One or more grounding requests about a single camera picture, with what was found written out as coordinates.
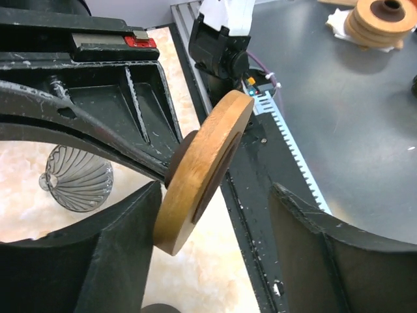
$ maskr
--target gray table surface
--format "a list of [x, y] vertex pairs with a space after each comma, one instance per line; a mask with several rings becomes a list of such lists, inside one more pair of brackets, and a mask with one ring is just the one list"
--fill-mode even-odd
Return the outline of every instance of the gray table surface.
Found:
[[281, 82], [285, 120], [333, 214], [417, 243], [417, 34], [401, 51], [363, 51], [325, 25], [335, 9], [256, 5], [250, 50]]

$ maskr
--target stacked wooden discs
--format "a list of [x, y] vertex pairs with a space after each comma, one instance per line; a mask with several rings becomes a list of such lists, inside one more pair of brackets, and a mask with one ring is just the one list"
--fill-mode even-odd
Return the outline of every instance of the stacked wooden discs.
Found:
[[345, 31], [364, 46], [401, 49], [416, 24], [417, 9], [409, 0], [358, 0]]

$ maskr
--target black plastic part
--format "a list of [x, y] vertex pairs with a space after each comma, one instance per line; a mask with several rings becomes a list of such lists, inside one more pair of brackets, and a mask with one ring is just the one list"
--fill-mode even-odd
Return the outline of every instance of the black plastic part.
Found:
[[83, 44], [72, 53], [77, 62], [157, 60], [156, 48], [132, 48], [127, 44]]
[[231, 78], [222, 80], [215, 76], [208, 75], [208, 96], [210, 102], [214, 106], [231, 90], [237, 89], [240, 84], [240, 80], [234, 80]]
[[0, 0], [0, 7], [41, 12], [91, 15], [84, 0]]
[[[124, 20], [116, 18], [97, 18], [84, 15], [20, 10], [18, 8], [0, 8], [0, 26], [60, 31], [62, 34], [94, 33], [126, 36], [133, 35], [134, 29], [143, 30], [140, 27], [129, 27]], [[26, 34], [26, 36], [19, 39], [27, 40], [29, 38]]]
[[265, 78], [266, 74], [263, 70], [257, 67], [251, 67], [249, 68], [247, 75], [255, 79], [255, 88], [258, 88], [261, 93], [269, 91], [271, 96], [275, 95], [276, 90], [271, 81]]
[[176, 308], [170, 305], [155, 304], [149, 305], [142, 309], [140, 313], [181, 313]]
[[160, 184], [47, 237], [0, 244], [2, 312], [140, 312]]
[[411, 93], [417, 98], [417, 76], [412, 79]]
[[193, 24], [188, 52], [195, 67], [222, 80], [239, 79], [249, 69], [246, 48], [250, 37], [230, 37], [229, 30], [215, 31], [200, 15]]
[[417, 312], [417, 245], [355, 228], [278, 184], [269, 206], [288, 312]]
[[259, 130], [260, 127], [262, 127], [262, 126], [259, 124], [258, 118], [252, 112], [251, 115], [249, 116], [248, 124], [246, 125], [245, 131], [247, 132], [247, 131], [252, 130], [252, 129]]
[[[0, 98], [8, 103], [0, 107], [0, 140], [65, 144], [164, 180], [181, 135], [158, 62], [19, 56], [23, 60], [0, 62]], [[56, 78], [58, 88], [51, 82]]]
[[315, 200], [272, 116], [253, 118], [259, 124], [244, 133], [222, 192], [261, 312], [284, 312], [286, 294], [274, 293], [275, 282], [283, 281], [283, 277], [270, 223], [268, 193], [275, 181], [297, 190], [308, 203]]
[[189, 132], [188, 135], [184, 137], [184, 139], [181, 141], [178, 148], [173, 153], [171, 157], [171, 162], [169, 163], [169, 166], [168, 166], [168, 170], [165, 173], [165, 180], [164, 180], [165, 188], [168, 189], [169, 184], [171, 184], [172, 178], [174, 177], [175, 172], [177, 171], [182, 161], [182, 158], [184, 158], [184, 155], [186, 154], [188, 148], [190, 147], [197, 133], [198, 133], [197, 130], [193, 130]]

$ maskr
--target scratched black surface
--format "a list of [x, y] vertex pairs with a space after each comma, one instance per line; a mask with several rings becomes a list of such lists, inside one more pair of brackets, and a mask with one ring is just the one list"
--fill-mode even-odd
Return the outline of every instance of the scratched black surface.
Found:
[[282, 277], [268, 193], [273, 183], [280, 183], [308, 203], [315, 200], [272, 116], [257, 118], [259, 126], [242, 137], [222, 191], [261, 312], [283, 312], [285, 294], [279, 297], [273, 292], [274, 282]]
[[[30, 103], [20, 102], [20, 107], [5, 106], [0, 113], [16, 115], [15, 111], [19, 108], [23, 110], [23, 115], [20, 117], [51, 119], [54, 123], [66, 126], [70, 123], [81, 132], [80, 136], [82, 134], [104, 136], [102, 133], [95, 134], [98, 127], [92, 125], [96, 125], [98, 120], [106, 130], [112, 131], [117, 139], [109, 140], [108, 136], [97, 139], [111, 145], [117, 150], [116, 153], [124, 154], [133, 160], [140, 159], [139, 163], [150, 169], [146, 171], [147, 174], [161, 179], [181, 135], [177, 118], [173, 113], [164, 72], [159, 63], [156, 61], [75, 63], [70, 59], [62, 57], [54, 59], [54, 57], [58, 55], [0, 53], [0, 80], [18, 83], [53, 95], [56, 93], [58, 82], [59, 93], [62, 93], [62, 95], [56, 94], [57, 98], [54, 100], [48, 100], [48, 105], [44, 103], [43, 106], [31, 106]], [[132, 87], [123, 83], [123, 78], [126, 80], [126, 68], [133, 72]], [[132, 101], [132, 93], [138, 102], [137, 106]], [[65, 102], [68, 97], [72, 102]], [[61, 103], [62, 106], [74, 105], [71, 110], [81, 109], [81, 113], [87, 119], [94, 121], [80, 124], [81, 113], [78, 114], [77, 119], [65, 119], [57, 113], [57, 108], [53, 109], [54, 105], [57, 105], [56, 102]], [[42, 110], [47, 107], [48, 114], [43, 114]], [[138, 164], [141, 168], [140, 172], [143, 172], [142, 165]]]
[[1, 311], [139, 312], [161, 198], [151, 182], [39, 240], [0, 243]]

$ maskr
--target wooden disc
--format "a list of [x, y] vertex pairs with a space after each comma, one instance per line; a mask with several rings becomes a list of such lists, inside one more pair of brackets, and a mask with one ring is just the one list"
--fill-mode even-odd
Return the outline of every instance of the wooden disc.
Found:
[[[399, 21], [383, 20], [375, 15], [371, 9], [374, 3], [399, 3], [403, 17]], [[404, 33], [410, 31], [417, 24], [417, 9], [409, 0], [358, 0], [356, 12], [359, 20], [365, 21], [372, 30], [385, 33]]]
[[374, 27], [372, 27], [372, 25], [368, 25], [368, 23], [366, 21], [364, 21], [364, 20], [361, 19], [361, 17], [358, 14], [358, 9], [357, 8], [353, 9], [351, 11], [351, 14], [352, 14], [352, 17], [351, 18], [352, 19], [355, 19], [356, 22], [361, 27], [363, 27], [367, 31], [369, 31], [371, 33], [374, 33], [374, 34], [383, 35], [383, 36], [387, 36], [387, 37], [396, 37], [396, 36], [399, 36], [399, 35], [400, 36], [406, 36], [407, 34], [410, 33], [410, 31], [404, 31], [404, 32], [401, 32], [401, 33], [394, 33], [394, 32], [387, 33], [386, 31], [383, 31], [381, 29], [375, 29]]
[[172, 176], [154, 227], [154, 245], [175, 255], [191, 235], [196, 211], [213, 196], [253, 110], [253, 98], [231, 91], [214, 107]]
[[407, 33], [404, 35], [379, 35], [373, 33], [369, 29], [362, 27], [355, 19], [354, 11], [350, 11], [347, 19], [345, 20], [345, 30], [350, 36], [352, 36], [359, 43], [374, 47], [374, 48], [386, 48], [395, 46]]
[[349, 34], [353, 39], [355, 39], [359, 44], [362, 44], [367, 47], [372, 48], [386, 48], [392, 46], [390, 43], [381, 43], [376, 42], [370, 38], [365, 37], [363, 34], [359, 33], [351, 24], [352, 19], [347, 18], [345, 20], [345, 31]]

